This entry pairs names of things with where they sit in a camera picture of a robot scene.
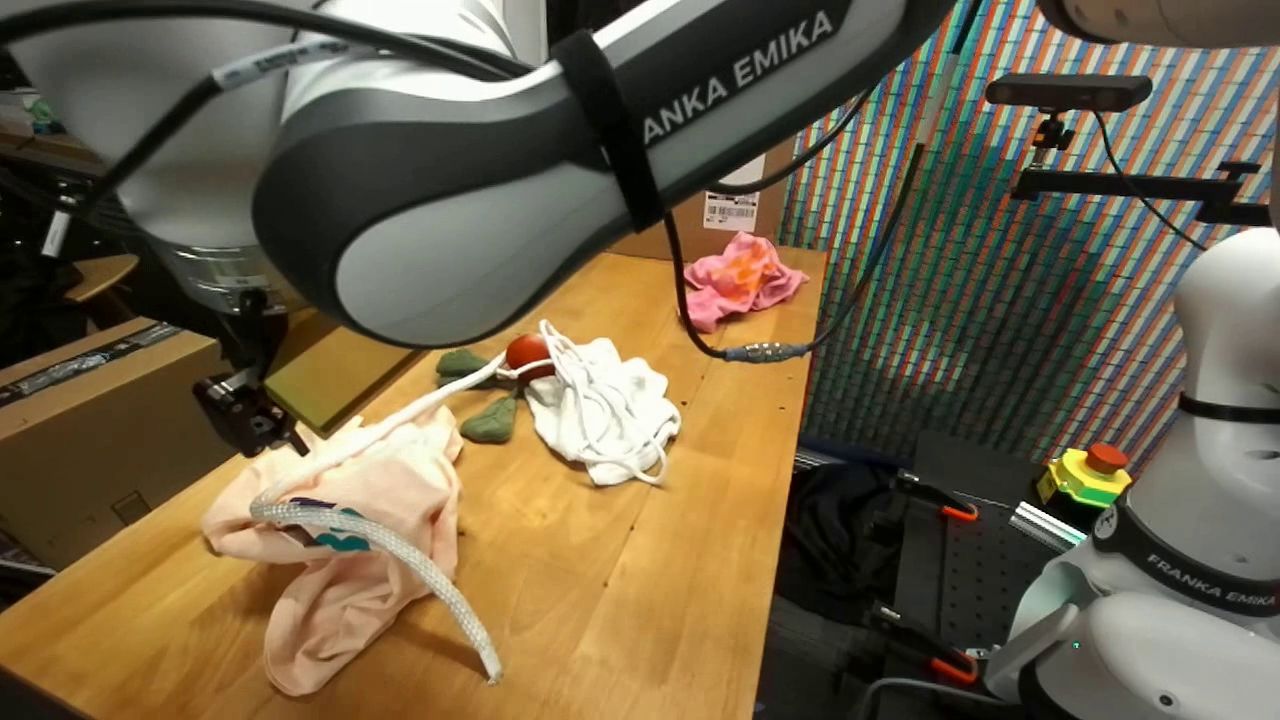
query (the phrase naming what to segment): cardboard box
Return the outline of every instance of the cardboard box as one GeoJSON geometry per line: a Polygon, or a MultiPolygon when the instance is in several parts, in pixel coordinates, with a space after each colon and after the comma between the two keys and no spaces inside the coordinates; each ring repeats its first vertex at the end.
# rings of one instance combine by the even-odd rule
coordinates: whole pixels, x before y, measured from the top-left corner
{"type": "MultiPolygon", "coordinates": [[[[127,321],[0,368],[0,387],[121,346],[145,326],[154,326],[154,321],[127,321]]],[[[65,566],[224,463],[232,446],[190,396],[190,385],[221,368],[215,338],[171,330],[84,376],[0,402],[0,536],[16,538],[27,558],[65,566]]]]}
{"type": "MultiPolygon", "coordinates": [[[[791,138],[774,143],[766,154],[761,154],[756,166],[742,166],[742,180],[761,180],[766,173],[779,173],[791,160],[791,138]]],[[[711,191],[695,191],[693,199],[677,202],[672,214],[678,225],[678,249],[683,260],[723,252],[723,244],[735,237],[735,229],[752,237],[779,237],[783,225],[783,199],[786,199],[786,180],[771,183],[761,194],[742,199],[721,199],[711,191]]],[[[643,233],[632,233],[612,244],[623,256],[672,256],[665,225],[651,225],[643,233]]]]}

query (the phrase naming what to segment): yellow object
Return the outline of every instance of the yellow object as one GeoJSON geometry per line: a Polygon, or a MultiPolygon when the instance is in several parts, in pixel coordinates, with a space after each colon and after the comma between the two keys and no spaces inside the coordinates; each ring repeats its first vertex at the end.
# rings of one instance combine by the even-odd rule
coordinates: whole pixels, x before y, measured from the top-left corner
{"type": "Polygon", "coordinates": [[[1088,444],[1057,456],[1040,475],[1037,496],[1040,503],[1050,496],[1073,496],[1088,507],[1111,507],[1128,484],[1128,456],[1115,444],[1088,444]]]}

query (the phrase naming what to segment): pink fabric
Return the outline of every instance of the pink fabric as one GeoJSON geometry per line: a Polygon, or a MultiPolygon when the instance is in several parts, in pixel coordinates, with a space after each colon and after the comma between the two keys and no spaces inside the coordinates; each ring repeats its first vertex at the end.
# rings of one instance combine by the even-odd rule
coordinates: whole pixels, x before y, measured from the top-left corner
{"type": "Polygon", "coordinates": [[[410,538],[440,570],[455,570],[455,471],[458,432],[450,413],[432,413],[376,444],[350,427],[312,456],[287,446],[245,467],[206,507],[203,538],[221,554],[259,562],[306,562],[275,600],[265,637],[265,671],[285,695],[306,695],[348,669],[410,600],[426,586],[382,553],[328,553],[291,530],[250,525],[250,499],[306,496],[350,507],[370,525],[410,538]]]}
{"type": "Polygon", "coordinates": [[[774,309],[803,289],[803,271],[786,268],[771,239],[735,237],[721,256],[683,268],[693,326],[707,330],[728,314],[774,309]]]}

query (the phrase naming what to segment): wooden table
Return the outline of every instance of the wooden table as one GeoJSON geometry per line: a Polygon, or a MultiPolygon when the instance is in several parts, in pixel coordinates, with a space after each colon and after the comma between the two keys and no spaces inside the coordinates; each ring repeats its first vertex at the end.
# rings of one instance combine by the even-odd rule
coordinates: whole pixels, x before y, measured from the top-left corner
{"type": "MultiPolygon", "coordinates": [[[[809,338],[817,278],[779,310],[715,345],[809,338]]],[[[458,575],[495,637],[502,679],[446,612],[409,606],[318,695],[285,700],[259,671],[265,618],[296,566],[215,558],[200,512],[245,467],[232,458],[110,536],[0,615],[0,669],[84,717],[474,717],[474,720],[733,720],[752,717],[809,360],[711,364],[677,326],[668,262],[598,256],[541,310],[572,338],[612,334],[672,376],[683,435],[665,489],[589,489],[521,432],[458,458],[458,575]]],[[[369,414],[426,392],[410,364],[369,414]]]]}

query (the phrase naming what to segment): white robot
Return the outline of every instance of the white robot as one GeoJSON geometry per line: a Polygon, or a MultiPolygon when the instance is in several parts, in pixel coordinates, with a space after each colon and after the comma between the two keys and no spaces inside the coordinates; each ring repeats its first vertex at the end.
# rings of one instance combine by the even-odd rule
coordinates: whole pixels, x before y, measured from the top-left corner
{"type": "MultiPolygon", "coordinates": [[[[492,0],[3,0],[0,45],[80,138],[137,165],[115,191],[190,299],[304,296],[440,346],[872,88],[949,7],[648,0],[526,72],[492,0]],[[200,74],[224,96],[146,130],[200,74]]],[[[1277,0],[1040,7],[1083,41],[1280,41],[1277,0]]],[[[986,669],[1003,700],[1280,717],[1280,237],[1203,252],[1180,314],[1184,414],[1094,543],[1029,586],[986,669]]]]}

